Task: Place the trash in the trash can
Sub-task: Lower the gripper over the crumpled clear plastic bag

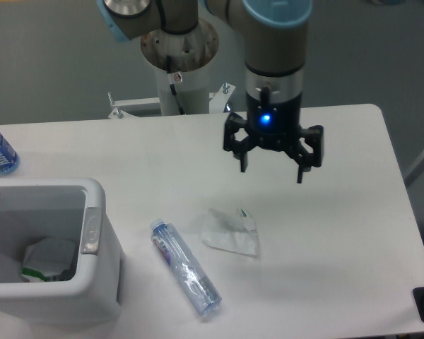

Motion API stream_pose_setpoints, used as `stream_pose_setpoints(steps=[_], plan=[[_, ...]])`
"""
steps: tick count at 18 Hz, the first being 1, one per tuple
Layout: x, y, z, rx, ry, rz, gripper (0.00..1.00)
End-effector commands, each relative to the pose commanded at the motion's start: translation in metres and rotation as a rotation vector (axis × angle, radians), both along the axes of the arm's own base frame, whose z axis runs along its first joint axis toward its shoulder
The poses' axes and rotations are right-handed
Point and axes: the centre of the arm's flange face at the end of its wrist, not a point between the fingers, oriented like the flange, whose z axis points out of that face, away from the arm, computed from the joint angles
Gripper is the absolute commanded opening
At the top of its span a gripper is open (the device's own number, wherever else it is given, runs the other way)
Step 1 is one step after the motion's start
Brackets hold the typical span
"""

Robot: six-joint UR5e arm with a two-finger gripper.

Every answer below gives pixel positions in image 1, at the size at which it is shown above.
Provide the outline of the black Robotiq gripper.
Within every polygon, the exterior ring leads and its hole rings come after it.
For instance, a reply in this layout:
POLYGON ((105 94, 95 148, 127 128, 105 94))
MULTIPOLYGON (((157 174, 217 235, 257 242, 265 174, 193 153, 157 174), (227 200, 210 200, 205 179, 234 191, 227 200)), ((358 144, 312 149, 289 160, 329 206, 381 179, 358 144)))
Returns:
POLYGON ((304 129, 300 126, 301 102, 302 93, 289 101, 263 107, 259 99, 247 93, 247 120, 235 112, 229 113, 224 124, 223 150, 232 152, 240 161, 241 172, 246 172, 248 152, 257 146, 266 150, 285 150, 298 164, 298 184, 302 183, 305 172, 322 166, 324 127, 314 125, 304 129), (247 135, 239 141, 236 133, 240 130, 247 135))

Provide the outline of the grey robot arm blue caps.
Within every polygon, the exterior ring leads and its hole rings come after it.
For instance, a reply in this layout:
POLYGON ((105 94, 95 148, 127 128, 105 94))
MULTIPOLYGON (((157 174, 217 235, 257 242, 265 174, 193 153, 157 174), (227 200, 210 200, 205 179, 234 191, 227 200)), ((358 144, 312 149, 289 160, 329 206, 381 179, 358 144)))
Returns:
POLYGON ((311 1, 99 1, 114 38, 140 39, 158 76, 164 115, 209 111, 205 70, 218 51, 215 28, 199 8, 222 20, 245 42, 247 114, 230 113, 223 148, 247 168, 254 148, 284 152, 303 174, 320 167, 324 129, 300 125, 303 68, 311 1))

